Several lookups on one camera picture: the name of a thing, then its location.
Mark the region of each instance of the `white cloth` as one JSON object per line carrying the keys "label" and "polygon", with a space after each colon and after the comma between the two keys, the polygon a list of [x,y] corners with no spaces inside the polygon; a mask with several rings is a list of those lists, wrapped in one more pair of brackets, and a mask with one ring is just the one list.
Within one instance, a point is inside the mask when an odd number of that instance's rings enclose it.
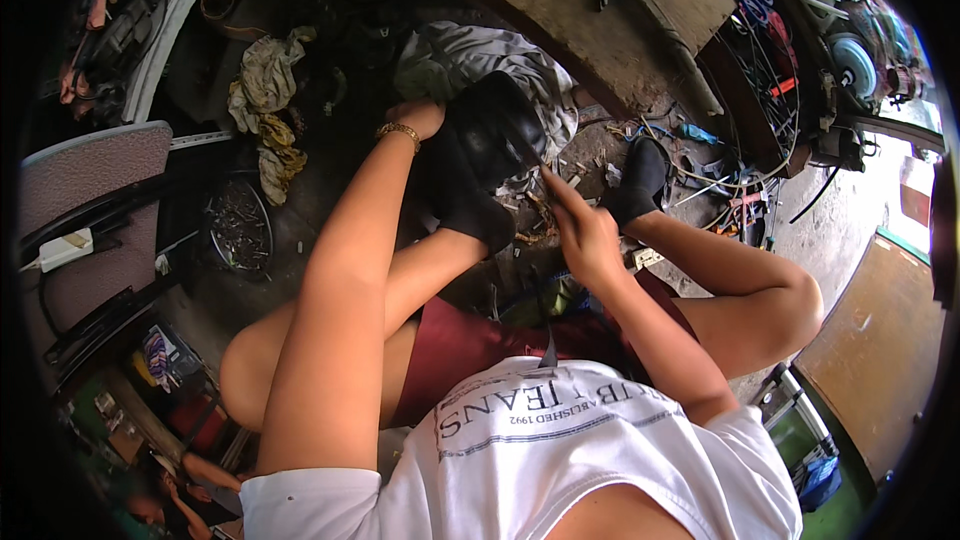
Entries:
{"label": "white cloth", "polygon": [[[436,54],[434,46],[445,56]],[[577,107],[570,93],[573,80],[560,64],[521,34],[433,21],[423,34],[414,32],[404,46],[393,85],[406,101],[430,97],[447,102],[464,89],[465,83],[496,71],[506,72],[534,103],[547,138],[545,154],[540,156],[548,163],[554,161],[577,133]]]}
{"label": "white cloth", "polygon": [[611,484],[640,488],[698,540],[800,537],[797,495],[755,406],[696,426],[606,365],[539,362],[512,356],[451,390],[382,489],[358,469],[244,482],[246,538],[540,539]]}

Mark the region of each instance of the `wooden plank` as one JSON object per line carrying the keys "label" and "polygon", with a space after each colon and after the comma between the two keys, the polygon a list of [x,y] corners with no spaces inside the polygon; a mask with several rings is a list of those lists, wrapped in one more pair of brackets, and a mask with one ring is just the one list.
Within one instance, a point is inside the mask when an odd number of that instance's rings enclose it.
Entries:
{"label": "wooden plank", "polygon": [[168,460],[179,466],[184,455],[184,443],[173,432],[163,425],[160,418],[150,410],[146,402],[140,398],[130,380],[115,367],[107,367],[102,372],[103,383],[109,390],[117,405],[136,426],[137,431],[146,438],[150,445],[159,450]]}
{"label": "wooden plank", "polygon": [[[734,0],[656,0],[699,52],[734,11]],[[638,0],[492,0],[497,13],[558,60],[608,111],[647,113],[667,93],[686,91],[658,30]]]}
{"label": "wooden plank", "polygon": [[875,481],[894,469],[930,395],[944,312],[930,268],[875,235],[846,291],[794,361]]}

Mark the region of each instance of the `hammer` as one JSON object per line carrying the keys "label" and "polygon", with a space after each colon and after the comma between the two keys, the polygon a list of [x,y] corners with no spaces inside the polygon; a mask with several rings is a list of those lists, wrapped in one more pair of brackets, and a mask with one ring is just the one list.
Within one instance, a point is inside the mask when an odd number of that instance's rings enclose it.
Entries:
{"label": "hammer", "polygon": [[[600,0],[601,10],[607,6],[607,2],[608,0]],[[707,79],[704,78],[700,67],[698,67],[696,61],[693,60],[693,53],[690,51],[690,47],[687,46],[687,43],[684,42],[684,39],[680,37],[679,33],[677,33],[677,29],[673,22],[667,18],[664,11],[654,0],[640,0],[640,3],[646,9],[646,11],[650,13],[651,17],[654,18],[656,25],[662,31],[664,40],[669,45],[670,51],[673,53],[674,58],[676,58],[679,68],[683,71],[688,79],[692,80],[693,92],[696,101],[700,104],[702,109],[706,111],[706,114],[723,115],[723,107],[720,106],[716,96],[714,96],[714,91],[711,90],[711,87],[707,84]]]}

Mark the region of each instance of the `gold bracelet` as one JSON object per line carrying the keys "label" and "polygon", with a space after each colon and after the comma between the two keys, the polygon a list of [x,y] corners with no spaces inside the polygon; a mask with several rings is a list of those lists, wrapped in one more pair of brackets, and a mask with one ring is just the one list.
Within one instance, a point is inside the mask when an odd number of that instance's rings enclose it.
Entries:
{"label": "gold bracelet", "polygon": [[420,152],[420,136],[417,134],[414,128],[409,125],[404,125],[403,123],[393,123],[388,121],[380,126],[380,129],[376,130],[376,138],[380,140],[390,132],[403,132],[410,137],[410,140],[414,141],[414,154]]}

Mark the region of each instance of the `woman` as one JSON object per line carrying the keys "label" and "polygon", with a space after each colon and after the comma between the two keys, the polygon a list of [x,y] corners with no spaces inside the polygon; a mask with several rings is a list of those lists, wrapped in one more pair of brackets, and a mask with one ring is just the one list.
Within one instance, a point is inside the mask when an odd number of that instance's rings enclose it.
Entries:
{"label": "woman", "polygon": [[[223,357],[230,414],[262,432],[260,476],[241,490],[246,534],[798,537],[786,467],[727,379],[812,340],[816,282],[658,211],[666,168],[653,140],[631,150],[609,210],[545,169],[563,256],[604,314],[554,325],[561,361],[541,366],[542,330],[434,297],[505,236],[471,188],[453,192],[466,198],[447,201],[436,233],[393,254],[414,154],[443,120],[429,101],[388,112],[394,125],[323,227],[295,303],[242,331]],[[618,227],[716,296],[671,299],[645,270],[635,280]],[[381,489],[378,428],[406,424],[416,427]]]}

